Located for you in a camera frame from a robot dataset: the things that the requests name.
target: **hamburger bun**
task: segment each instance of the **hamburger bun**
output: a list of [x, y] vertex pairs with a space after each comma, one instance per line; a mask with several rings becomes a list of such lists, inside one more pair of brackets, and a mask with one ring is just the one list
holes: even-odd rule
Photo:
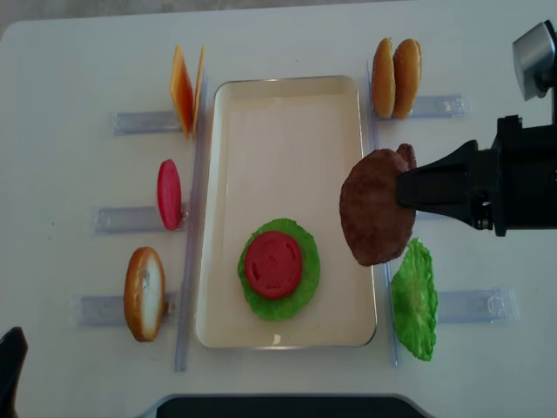
[[393, 64], [397, 86], [393, 113], [396, 119], [405, 119], [412, 110], [421, 80], [421, 48], [418, 41], [402, 41], [394, 52]]
[[382, 118], [389, 119], [395, 102], [395, 78], [391, 39], [383, 39], [373, 57], [372, 100], [373, 109]]
[[153, 341], [164, 313], [164, 270], [155, 250], [138, 248], [125, 275], [124, 316], [133, 337]]

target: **white table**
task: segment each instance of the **white table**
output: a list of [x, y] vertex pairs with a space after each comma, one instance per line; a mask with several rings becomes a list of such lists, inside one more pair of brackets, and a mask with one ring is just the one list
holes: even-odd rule
[[185, 234], [98, 238], [85, 224], [92, 206], [152, 204], [166, 158], [191, 183], [193, 146], [179, 134], [114, 138], [108, 123], [109, 111], [171, 108], [176, 43], [188, 64], [205, 44], [211, 96], [227, 80], [346, 74], [365, 115], [366, 60], [382, 37], [414, 37], [424, 53], [420, 92], [460, 91], [473, 101], [467, 120], [405, 122], [381, 139], [412, 142], [426, 164], [468, 139], [489, 146], [498, 117], [549, 123], [548, 98], [522, 101], [511, 52], [514, 39], [548, 18], [557, 24], [554, 0], [468, 0], [10, 27], [0, 42], [0, 334], [22, 326], [30, 346], [18, 413], [133, 416], [175, 394], [327, 393], [399, 394], [444, 417], [555, 415], [555, 232], [498, 239], [456, 221], [419, 226], [439, 290], [514, 287], [521, 315], [508, 326], [439, 326], [430, 363], [405, 351], [401, 367], [391, 366], [379, 269], [378, 331], [358, 349], [211, 351], [193, 340], [187, 372], [174, 373], [176, 327], [137, 344], [125, 328], [68, 325], [72, 296], [122, 292], [138, 246], [155, 246], [168, 287], [179, 287]]

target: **lettuce leaf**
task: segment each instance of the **lettuce leaf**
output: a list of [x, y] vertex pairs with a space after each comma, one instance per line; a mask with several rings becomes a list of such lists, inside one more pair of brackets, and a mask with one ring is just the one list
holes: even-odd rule
[[437, 340], [439, 297], [433, 283], [432, 256], [418, 238], [408, 244], [391, 282], [391, 292], [394, 330], [399, 341], [418, 359], [430, 361]]
[[[298, 242], [302, 252], [302, 278], [294, 292], [280, 299], [267, 299], [256, 293], [245, 277], [245, 255], [254, 239], [261, 233], [279, 231], [290, 235]], [[244, 289], [244, 296], [252, 311], [262, 320], [288, 320], [296, 315], [312, 299], [319, 284], [321, 264], [315, 239], [304, 228], [291, 219], [275, 219], [261, 226], [245, 244], [238, 262], [238, 276]]]

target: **white tray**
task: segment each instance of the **white tray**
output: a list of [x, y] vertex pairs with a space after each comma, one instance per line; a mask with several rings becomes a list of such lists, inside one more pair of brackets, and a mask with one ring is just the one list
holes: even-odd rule
[[[362, 158], [358, 90], [348, 77], [223, 84], [215, 96], [196, 334], [207, 347], [362, 346], [375, 333], [372, 269], [340, 226], [339, 194]], [[261, 320], [237, 273], [264, 223], [296, 220], [315, 238], [321, 278], [293, 319]]]

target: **red tomato slice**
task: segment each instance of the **red tomato slice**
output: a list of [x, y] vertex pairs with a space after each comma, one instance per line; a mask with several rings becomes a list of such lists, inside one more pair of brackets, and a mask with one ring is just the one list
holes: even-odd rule
[[157, 181], [157, 200], [164, 227], [171, 231], [182, 223], [182, 187], [174, 161], [167, 159], [160, 165]]
[[262, 233], [247, 249], [244, 269], [253, 290], [267, 299], [282, 298], [292, 293], [302, 278], [302, 253], [290, 235]]

